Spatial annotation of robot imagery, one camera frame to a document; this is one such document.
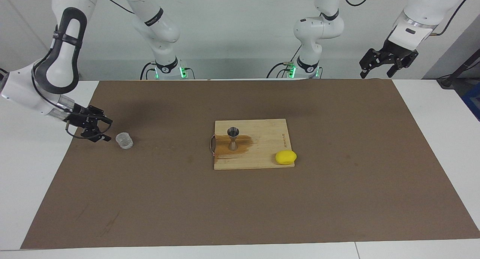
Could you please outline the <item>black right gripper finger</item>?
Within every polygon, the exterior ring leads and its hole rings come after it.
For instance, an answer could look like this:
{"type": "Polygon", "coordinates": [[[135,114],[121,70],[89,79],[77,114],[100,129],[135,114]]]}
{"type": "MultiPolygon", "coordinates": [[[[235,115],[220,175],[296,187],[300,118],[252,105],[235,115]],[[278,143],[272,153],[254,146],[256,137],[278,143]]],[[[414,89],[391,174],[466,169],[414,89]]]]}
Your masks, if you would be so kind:
{"type": "Polygon", "coordinates": [[[101,110],[98,107],[89,106],[88,111],[89,111],[88,115],[89,115],[90,118],[100,120],[100,121],[102,121],[106,124],[112,124],[112,122],[113,122],[110,118],[106,117],[105,114],[104,114],[104,111],[101,110]]]}
{"type": "Polygon", "coordinates": [[[92,142],[98,141],[111,141],[111,137],[106,135],[106,132],[110,130],[111,126],[108,126],[104,131],[101,131],[97,126],[86,126],[81,127],[82,133],[80,134],[81,139],[86,139],[92,142]]]}

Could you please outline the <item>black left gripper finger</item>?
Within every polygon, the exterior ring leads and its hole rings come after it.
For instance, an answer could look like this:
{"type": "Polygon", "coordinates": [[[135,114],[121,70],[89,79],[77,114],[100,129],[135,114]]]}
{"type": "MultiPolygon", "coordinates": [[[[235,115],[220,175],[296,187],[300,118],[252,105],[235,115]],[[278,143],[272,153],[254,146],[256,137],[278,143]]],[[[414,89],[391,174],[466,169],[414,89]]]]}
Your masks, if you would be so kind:
{"type": "Polygon", "coordinates": [[[388,58],[387,63],[392,64],[391,68],[387,71],[386,75],[392,78],[395,73],[403,68],[409,68],[415,58],[419,55],[418,51],[413,51],[409,55],[399,58],[398,56],[391,55],[388,58]]]}
{"type": "Polygon", "coordinates": [[[365,79],[370,73],[370,71],[372,71],[372,69],[383,65],[384,59],[386,57],[386,51],[377,51],[373,48],[370,48],[359,61],[359,65],[361,68],[360,77],[362,79],[365,79]]]}

